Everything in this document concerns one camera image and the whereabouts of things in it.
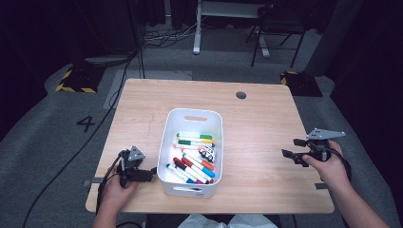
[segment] gray carpet floor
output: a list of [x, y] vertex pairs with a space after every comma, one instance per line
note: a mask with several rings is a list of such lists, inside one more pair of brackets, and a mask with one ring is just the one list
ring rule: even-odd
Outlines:
[[[293, 51], [271, 50], [269, 59], [258, 54], [255, 66], [250, 67], [254, 42], [244, 43], [248, 32], [249, 29], [207, 30], [202, 34], [200, 55], [192, 54], [191, 35], [171, 47], [146, 48], [144, 68], [146, 71], [192, 72], [194, 81], [279, 84], [279, 74], [289, 69]], [[319, 39], [320, 35], [314, 31], [308, 32], [294, 71], [304, 69]], [[47, 97], [0, 142], [0, 227], [21, 226], [40, 191], [89, 139], [107, 113], [104, 105], [110, 99], [109, 90], [117, 72], [122, 72], [125, 66], [107, 68], [96, 94], [56, 92], [68, 67], [48, 77]], [[139, 72], [139, 62], [132, 61], [128, 69]], [[337, 141], [353, 167], [353, 186], [391, 227], [401, 227], [388, 184], [329, 97], [333, 82], [324, 75], [317, 78], [317, 83], [323, 97], [294, 97], [306, 131], [318, 127], [346, 132], [347, 136]], [[91, 226], [95, 215], [85, 208], [88, 189], [82, 183], [95, 173], [114, 112], [112, 109], [88, 145], [37, 201], [28, 227]], [[87, 133], [84, 126], [76, 124], [86, 116], [92, 116], [96, 123]], [[295, 227], [290, 215], [280, 217], [283, 227]], [[142, 223], [144, 218], [145, 214], [119, 215], [119, 221]], [[299, 228], [343, 227], [337, 208], [332, 214], [296, 215], [296, 219]]]

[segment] black cable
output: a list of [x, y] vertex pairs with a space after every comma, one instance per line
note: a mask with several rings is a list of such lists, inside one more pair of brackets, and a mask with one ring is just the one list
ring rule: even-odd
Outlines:
[[294, 227], [295, 227], [295, 228], [298, 228], [298, 226], [297, 226], [297, 220], [296, 220], [296, 216], [295, 216], [295, 215], [293, 215], [293, 221], [294, 221]]
[[104, 194], [105, 185], [106, 185], [107, 181], [109, 181], [109, 174], [110, 174], [110, 172], [112, 172], [113, 167], [115, 167], [116, 162], [118, 162], [118, 160], [119, 160], [119, 158], [120, 158], [121, 156], [122, 156], [122, 152], [119, 153], [118, 158], [116, 158], [116, 160], [112, 163], [112, 165], [110, 166], [110, 168], [107, 169], [107, 172], [106, 172], [106, 174], [105, 174], [105, 176], [104, 176], [104, 179], [102, 180], [102, 182], [100, 183], [100, 185], [99, 185], [99, 187], [98, 187], [98, 197], [97, 197], [97, 206], [96, 206], [96, 209], [95, 209], [95, 215], [98, 214], [98, 211], [99, 211], [99, 209], [100, 209], [101, 202], [102, 202], [102, 196], [103, 196], [103, 194]]
[[[130, 59], [126, 66], [125, 66], [125, 71], [124, 74], [127, 70], [128, 65], [130, 64], [131, 60]], [[59, 170], [59, 172], [57, 172], [57, 174], [48, 182], [48, 184], [41, 190], [41, 192], [39, 193], [39, 195], [35, 198], [35, 200], [33, 201], [33, 203], [31, 204], [31, 206], [29, 207], [29, 210], [27, 211], [26, 217], [24, 219], [24, 223], [23, 223], [23, 228], [25, 228], [27, 226], [27, 222], [28, 222], [28, 218], [30, 213], [32, 212], [33, 207], [35, 206], [36, 202], [42, 197], [42, 195], [45, 193], [45, 191], [48, 189], [48, 187], [63, 173], [63, 171], [65, 171], [65, 169], [68, 167], [69, 164], [71, 164], [71, 162], [83, 151], [83, 149], [88, 145], [88, 143], [92, 140], [92, 138], [94, 137], [95, 133], [97, 133], [97, 131], [100, 129], [100, 127], [102, 126], [102, 124], [104, 123], [106, 117], [109, 115], [110, 111], [113, 109], [113, 106], [116, 104], [116, 102], [118, 101], [119, 98], [119, 94], [118, 96], [116, 96], [115, 101], [112, 104], [112, 107], [107, 111], [107, 113], [104, 115], [104, 117], [102, 118], [101, 122], [98, 124], [97, 128], [92, 132], [92, 134], [89, 136], [89, 138], [86, 140], [86, 142], [80, 147], [80, 149], [68, 160], [68, 162]]]
[[134, 222], [134, 221], [122, 222], [121, 224], [117, 225], [116, 228], [119, 228], [119, 227], [122, 227], [122, 226], [125, 226], [125, 225], [129, 225], [129, 224], [135, 225], [135, 226], [137, 226], [139, 228], [143, 228], [143, 226], [139, 225], [139, 223]]

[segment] black curtain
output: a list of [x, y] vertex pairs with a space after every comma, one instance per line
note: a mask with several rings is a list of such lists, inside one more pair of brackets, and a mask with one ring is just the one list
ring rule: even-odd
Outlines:
[[140, 13], [141, 24], [148, 23], [154, 27], [157, 24], [165, 24], [165, 4], [163, 0], [139, 0], [137, 6]]
[[196, 23], [198, 0], [170, 0], [172, 27], [181, 29], [183, 24], [193, 26]]
[[364, 1], [325, 73], [336, 84], [332, 99], [391, 187], [401, 221], [402, 10], [401, 1]]

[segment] black and yellow hazard tape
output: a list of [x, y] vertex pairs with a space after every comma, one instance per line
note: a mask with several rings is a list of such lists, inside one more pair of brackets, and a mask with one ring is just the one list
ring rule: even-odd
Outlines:
[[298, 73], [297, 73], [297, 72], [294, 72], [294, 71], [284, 71], [284, 72], [282, 72], [282, 73], [279, 75], [280, 82], [281, 82], [282, 85], [287, 86], [287, 77], [285, 77], [285, 76], [286, 76], [286, 75], [289, 75], [289, 74], [297, 75]]
[[70, 67], [56, 87], [56, 91], [96, 93], [104, 72], [104, 68], [83, 72]]
[[60, 81], [59, 85], [56, 87], [56, 91], [65, 91], [64, 84], [67, 80], [68, 76], [70, 76], [71, 68], [63, 75], [62, 81]]
[[279, 76], [282, 85], [290, 88], [293, 96], [322, 97], [315, 77], [305, 72], [284, 71]]

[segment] black chair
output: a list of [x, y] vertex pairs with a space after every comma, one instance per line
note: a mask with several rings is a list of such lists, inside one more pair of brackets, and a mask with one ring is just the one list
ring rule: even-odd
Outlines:
[[[251, 67], [255, 63], [256, 52], [259, 48], [259, 39], [261, 35], [282, 35], [285, 39], [279, 44], [278, 47], [269, 47], [270, 49], [293, 49], [295, 51], [293, 61], [290, 67], [293, 67], [294, 61], [297, 58], [299, 47], [305, 35], [306, 28], [303, 26], [301, 19], [297, 12], [284, 1], [269, 1], [265, 7], [258, 9], [258, 22], [253, 26], [248, 38], [247, 43], [252, 36], [256, 34], [257, 41], [252, 58]], [[291, 37], [291, 35], [299, 35], [299, 41], [296, 48], [285, 48], [282, 45]]]

